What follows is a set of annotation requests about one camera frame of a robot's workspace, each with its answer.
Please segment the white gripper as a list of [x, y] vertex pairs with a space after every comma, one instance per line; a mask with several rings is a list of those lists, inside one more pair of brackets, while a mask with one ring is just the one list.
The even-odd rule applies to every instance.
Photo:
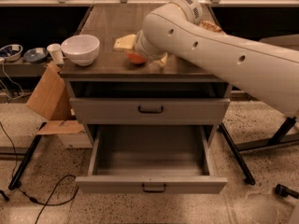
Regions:
[[154, 63], [160, 67], [165, 67], [168, 54], [154, 47], [144, 36], [142, 30], [137, 35], [131, 34], [118, 38], [115, 41], [114, 49], [119, 51], [135, 50], [142, 57], [155, 61]]

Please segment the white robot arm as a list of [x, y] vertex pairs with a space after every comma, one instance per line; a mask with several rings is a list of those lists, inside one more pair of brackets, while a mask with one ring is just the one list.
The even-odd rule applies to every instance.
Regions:
[[232, 84], [290, 118], [299, 112], [299, 52], [200, 26], [197, 0], [170, 0], [151, 11], [141, 30], [114, 49], [161, 60], [171, 53]]

